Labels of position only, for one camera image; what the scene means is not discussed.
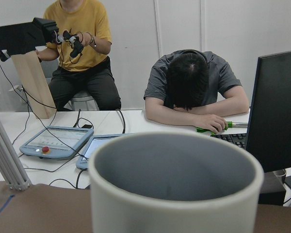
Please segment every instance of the wooden post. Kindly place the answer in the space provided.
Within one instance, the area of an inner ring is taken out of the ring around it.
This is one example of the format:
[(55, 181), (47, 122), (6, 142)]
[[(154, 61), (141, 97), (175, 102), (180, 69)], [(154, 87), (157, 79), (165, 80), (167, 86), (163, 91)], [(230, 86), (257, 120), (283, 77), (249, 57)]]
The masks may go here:
[(53, 116), (56, 112), (55, 104), (36, 52), (31, 51), (11, 57), (23, 87), (34, 98), (27, 95), (32, 111), (40, 119), (48, 119)]

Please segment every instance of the black pants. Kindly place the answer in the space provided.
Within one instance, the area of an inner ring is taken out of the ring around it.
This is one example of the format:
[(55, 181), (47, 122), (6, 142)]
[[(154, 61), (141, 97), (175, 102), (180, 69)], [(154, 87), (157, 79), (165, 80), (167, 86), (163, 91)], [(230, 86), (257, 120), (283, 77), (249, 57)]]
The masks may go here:
[(121, 109), (121, 98), (111, 73), (109, 57), (82, 72), (71, 72), (58, 67), (48, 86), (58, 111), (66, 111), (64, 106), (80, 90), (87, 90), (100, 110)]

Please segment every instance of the man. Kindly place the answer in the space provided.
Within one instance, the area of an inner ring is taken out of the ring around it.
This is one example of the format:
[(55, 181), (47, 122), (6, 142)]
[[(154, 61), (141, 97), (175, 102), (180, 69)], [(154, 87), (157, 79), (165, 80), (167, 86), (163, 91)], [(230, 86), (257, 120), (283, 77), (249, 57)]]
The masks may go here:
[(121, 100), (107, 56), (112, 40), (103, 4), (97, 0), (57, 0), (46, 9), (44, 18), (54, 20), (61, 35), (65, 30), (76, 34), (84, 46), (76, 57), (70, 56), (73, 49), (68, 42), (48, 43), (45, 50), (37, 51), (43, 61), (59, 57), (58, 69), (49, 84), (56, 108), (65, 111), (67, 102), (86, 89), (100, 110), (120, 109)]
[[(225, 100), (217, 102), (218, 92)], [(228, 115), (247, 113), (249, 101), (229, 64), (212, 52), (179, 50), (152, 67), (145, 90), (149, 120), (221, 132)]]

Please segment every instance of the tablet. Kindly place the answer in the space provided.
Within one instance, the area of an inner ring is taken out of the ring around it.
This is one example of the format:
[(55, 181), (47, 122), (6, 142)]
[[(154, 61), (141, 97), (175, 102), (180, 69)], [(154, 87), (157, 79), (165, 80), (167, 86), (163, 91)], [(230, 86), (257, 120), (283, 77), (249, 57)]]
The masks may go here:
[(93, 135), (93, 129), (47, 126), (19, 150), (25, 155), (39, 158), (70, 159)]
[(85, 145), (84, 149), (82, 150), (82, 155), (79, 156), (79, 159), (76, 162), (76, 167), (79, 169), (87, 169), (88, 159), (91, 157), (92, 153), (100, 146), (104, 145), (105, 143), (109, 142), (110, 140), (127, 135), (124, 133), (121, 134), (106, 134), (106, 135), (93, 135), (88, 140), (87, 144)]

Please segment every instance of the keyboard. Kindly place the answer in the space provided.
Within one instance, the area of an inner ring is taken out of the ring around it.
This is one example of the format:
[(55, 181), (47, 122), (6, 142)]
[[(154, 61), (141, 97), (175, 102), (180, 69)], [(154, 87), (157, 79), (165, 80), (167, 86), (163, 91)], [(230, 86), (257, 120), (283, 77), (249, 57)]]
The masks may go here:
[(222, 140), (225, 140), (227, 142), (230, 142), (232, 144), (235, 144), (236, 146), (240, 148), (246, 148), (246, 133), (232, 133), (232, 134), (214, 134), (211, 135), (211, 137), (219, 138)]

